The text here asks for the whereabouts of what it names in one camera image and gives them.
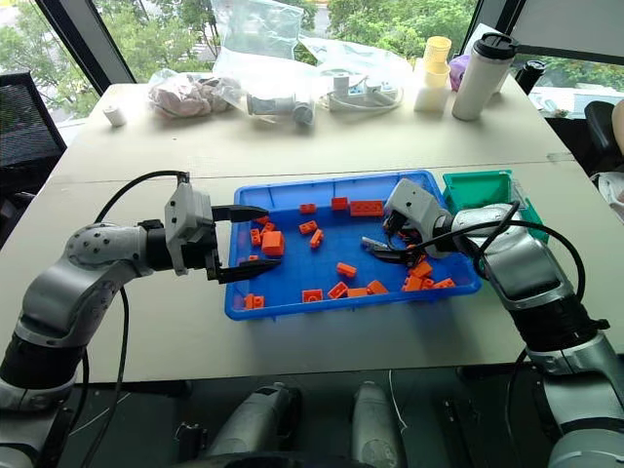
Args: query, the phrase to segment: black lid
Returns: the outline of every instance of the black lid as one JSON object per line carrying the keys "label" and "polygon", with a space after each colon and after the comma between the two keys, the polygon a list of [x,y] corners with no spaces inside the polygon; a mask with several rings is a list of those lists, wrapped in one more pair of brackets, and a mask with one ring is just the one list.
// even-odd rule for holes
{"label": "black lid", "polygon": [[510,59],[516,54],[518,41],[498,32],[487,32],[475,42],[475,51],[488,59]]}
{"label": "black lid", "polygon": [[546,69],[546,63],[541,60],[527,60],[525,68],[530,68],[531,70],[536,71],[544,71]]}

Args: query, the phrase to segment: robotic arm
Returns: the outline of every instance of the robotic arm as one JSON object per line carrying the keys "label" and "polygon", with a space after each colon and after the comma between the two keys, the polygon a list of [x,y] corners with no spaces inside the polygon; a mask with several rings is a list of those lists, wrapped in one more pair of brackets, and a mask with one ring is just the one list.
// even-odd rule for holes
{"label": "robotic arm", "polygon": [[78,230],[61,258],[23,298],[13,339],[0,366],[0,467],[56,466],[71,412],[62,408],[76,367],[115,294],[153,271],[205,268],[209,280],[252,278],[280,260],[221,268],[215,223],[267,215],[255,207],[212,207],[181,182],[165,207],[165,226],[99,222]]}
{"label": "robotic arm", "polygon": [[[386,203],[385,228],[390,237],[401,229],[415,229],[426,242],[500,222],[509,210],[509,205],[490,205],[452,216],[427,191],[402,179]],[[474,257],[494,229],[449,236],[451,240],[436,242],[427,252],[442,257],[460,251]],[[388,260],[392,253],[375,254]],[[527,355],[543,374],[545,416],[559,429],[549,466],[624,463],[624,366],[603,333],[608,322],[589,318],[548,247],[525,227],[508,226],[486,248],[483,264],[526,343]]]}

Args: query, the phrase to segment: white tumbler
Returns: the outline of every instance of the white tumbler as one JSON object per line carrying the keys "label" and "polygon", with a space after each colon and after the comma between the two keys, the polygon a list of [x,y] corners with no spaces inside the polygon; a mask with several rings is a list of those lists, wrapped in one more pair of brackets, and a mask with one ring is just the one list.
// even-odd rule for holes
{"label": "white tumbler", "polygon": [[497,32],[484,34],[475,42],[452,107],[455,118],[475,120],[479,117],[506,75],[517,48],[516,40]]}

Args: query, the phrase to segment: window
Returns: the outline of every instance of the window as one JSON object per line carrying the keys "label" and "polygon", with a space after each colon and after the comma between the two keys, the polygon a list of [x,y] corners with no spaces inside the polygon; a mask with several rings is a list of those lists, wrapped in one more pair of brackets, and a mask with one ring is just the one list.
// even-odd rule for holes
{"label": "window", "polygon": [[207,71],[218,39],[210,0],[94,0],[139,83],[163,68]]}
{"label": "window", "polygon": [[34,0],[0,0],[0,73],[25,69],[57,123],[86,117],[98,102]]}
{"label": "window", "polygon": [[518,55],[513,67],[519,69],[530,59],[546,63],[546,71],[530,94],[533,103],[545,116],[585,118],[584,109],[589,102],[617,103],[624,98],[622,65]]}
{"label": "window", "polygon": [[452,41],[459,53],[477,0],[331,0],[329,36],[392,51],[406,59],[422,57],[430,36]]}

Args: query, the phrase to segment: orange brick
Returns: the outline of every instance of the orange brick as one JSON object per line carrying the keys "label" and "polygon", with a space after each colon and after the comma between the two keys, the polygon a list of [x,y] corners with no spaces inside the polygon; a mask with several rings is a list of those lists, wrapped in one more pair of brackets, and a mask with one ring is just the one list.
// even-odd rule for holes
{"label": "orange brick", "polygon": [[250,235],[252,236],[252,245],[253,246],[259,246],[260,244],[262,244],[262,238],[260,236],[260,230],[259,229],[252,229],[250,231]]}
{"label": "orange brick", "polygon": [[317,226],[316,221],[308,221],[303,224],[299,224],[299,232],[304,235],[314,232],[318,228],[319,226]]}
{"label": "orange brick", "polygon": [[347,265],[342,262],[339,262],[336,265],[336,270],[338,273],[346,276],[347,278],[355,278],[355,274],[358,272],[358,269],[355,266]]}
{"label": "orange brick", "polygon": [[274,231],[275,230],[275,224],[273,224],[270,221],[267,221],[266,224],[264,224],[264,227],[262,228],[262,230],[260,231],[260,237],[264,236],[264,234],[268,231]]}
{"label": "orange brick", "polygon": [[282,231],[268,231],[262,237],[262,251],[265,255],[281,256],[284,254],[286,242]]}
{"label": "orange brick", "polygon": [[312,239],[310,239],[310,247],[312,249],[316,249],[321,245],[321,241],[324,238],[324,234],[323,231],[321,229],[317,229],[316,232],[314,233],[314,235],[312,236]]}
{"label": "orange brick", "polygon": [[323,290],[304,290],[301,292],[301,302],[316,302],[323,300]]}
{"label": "orange brick", "polygon": [[304,205],[299,205],[299,212],[302,215],[312,215],[316,212],[316,205],[313,203],[306,203]]}
{"label": "orange brick", "polygon": [[369,283],[367,286],[367,291],[369,294],[386,294],[388,290],[386,290],[385,286],[381,284],[380,281],[374,280]]}
{"label": "orange brick", "polygon": [[350,288],[347,290],[347,297],[360,297],[368,294],[369,292],[366,288]]}
{"label": "orange brick", "polygon": [[264,307],[264,296],[247,294],[245,296],[245,310],[261,309]]}
{"label": "orange brick", "polygon": [[351,202],[349,211],[352,216],[383,216],[383,202],[380,200]]}
{"label": "orange brick", "polygon": [[410,292],[410,291],[420,291],[420,286],[422,285],[422,280],[415,276],[408,276],[406,281],[403,283],[401,287],[401,291]]}
{"label": "orange brick", "polygon": [[421,261],[409,271],[409,275],[415,276],[416,278],[423,278],[429,276],[432,272],[433,267],[426,261]]}
{"label": "orange brick", "polygon": [[431,288],[433,288],[434,290],[437,290],[440,288],[453,288],[454,286],[455,286],[455,282],[451,278],[446,278],[445,280],[439,281],[438,283],[433,285]]}
{"label": "orange brick", "polygon": [[431,290],[433,288],[435,281],[431,278],[425,278],[422,280],[422,286],[420,287],[422,290]]}
{"label": "orange brick", "polygon": [[348,289],[349,287],[347,285],[340,282],[330,289],[330,291],[328,292],[328,297],[330,299],[338,299],[339,297],[343,297]]}
{"label": "orange brick", "polygon": [[349,208],[349,200],[347,197],[334,197],[331,199],[332,210],[346,210],[347,208]]}

